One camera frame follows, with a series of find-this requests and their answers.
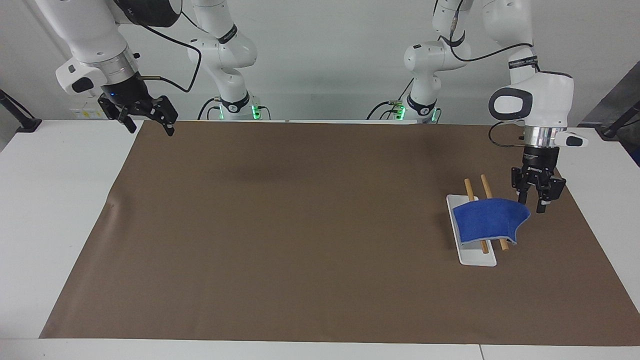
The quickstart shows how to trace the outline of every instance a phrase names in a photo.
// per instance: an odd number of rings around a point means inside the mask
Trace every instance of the black pole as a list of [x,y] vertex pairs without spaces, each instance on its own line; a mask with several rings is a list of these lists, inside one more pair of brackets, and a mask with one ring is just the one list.
[[20,127],[15,131],[16,133],[32,133],[33,131],[36,131],[42,122],[41,119],[30,119],[25,116],[25,114],[23,114],[11,100],[9,100],[2,89],[0,89],[0,104],[2,104],[4,108],[20,122]]
[[640,112],[640,101],[635,103],[631,109],[627,110],[622,116],[616,120],[611,126],[602,131],[602,136],[613,138],[618,133],[621,127],[623,127],[629,120],[631,120],[638,112]]

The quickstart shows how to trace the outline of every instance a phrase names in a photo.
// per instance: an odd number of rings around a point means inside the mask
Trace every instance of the blue cloth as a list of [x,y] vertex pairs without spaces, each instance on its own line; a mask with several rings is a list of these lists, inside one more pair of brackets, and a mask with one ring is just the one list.
[[507,239],[516,243],[516,231],[531,215],[519,202],[486,199],[468,202],[453,209],[460,242]]

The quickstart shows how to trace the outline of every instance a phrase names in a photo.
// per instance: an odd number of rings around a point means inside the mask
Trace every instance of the white wall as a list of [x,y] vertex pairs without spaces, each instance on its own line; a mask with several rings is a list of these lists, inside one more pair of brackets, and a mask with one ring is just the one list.
[[[486,36],[481,2],[467,23],[474,55],[497,46]],[[259,50],[244,69],[246,81],[278,119],[364,118],[380,101],[395,98],[411,78],[403,66],[408,45],[435,40],[434,0],[229,0],[239,28]],[[190,2],[186,12],[193,15]],[[534,38],[545,70],[568,72],[576,91],[570,122],[577,124],[640,60],[638,0],[533,0]],[[33,0],[3,0],[0,7],[0,87],[39,117],[65,119],[77,100],[55,80],[63,60],[59,46],[29,14]],[[131,48],[142,54],[141,72],[188,84],[193,70],[184,49],[136,26],[122,26]],[[181,40],[201,32],[181,19],[163,31]],[[441,75],[442,122],[491,123],[486,102],[508,83],[506,55]],[[181,119],[193,119],[217,91],[201,73],[191,94],[149,83],[166,94]]]

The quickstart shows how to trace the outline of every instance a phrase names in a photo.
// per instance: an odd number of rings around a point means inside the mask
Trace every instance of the wooden dowel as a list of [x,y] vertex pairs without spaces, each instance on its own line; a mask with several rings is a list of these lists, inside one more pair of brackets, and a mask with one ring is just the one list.
[[[469,201],[475,201],[474,197],[474,189],[471,187],[471,179],[465,179],[465,188],[467,188],[467,196],[469,197]],[[486,240],[481,241],[482,244],[482,253],[489,254],[489,245]]]
[[[493,193],[491,192],[491,188],[489,187],[489,180],[486,179],[486,176],[484,174],[480,175],[480,179],[482,179],[482,186],[484,187],[486,198],[493,198]],[[507,241],[507,239],[500,239],[500,247],[502,248],[502,251],[509,250],[509,242]]]

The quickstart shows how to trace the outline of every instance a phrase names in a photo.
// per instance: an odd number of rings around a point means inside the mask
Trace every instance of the silver cylinder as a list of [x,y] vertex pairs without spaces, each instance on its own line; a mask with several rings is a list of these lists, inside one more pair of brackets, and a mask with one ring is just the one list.
[[565,130],[566,127],[525,126],[524,142],[533,147],[557,147],[556,134]]
[[138,72],[138,64],[129,46],[127,46],[123,52],[109,60],[84,64],[100,69],[107,77],[107,83],[105,85],[121,83]]

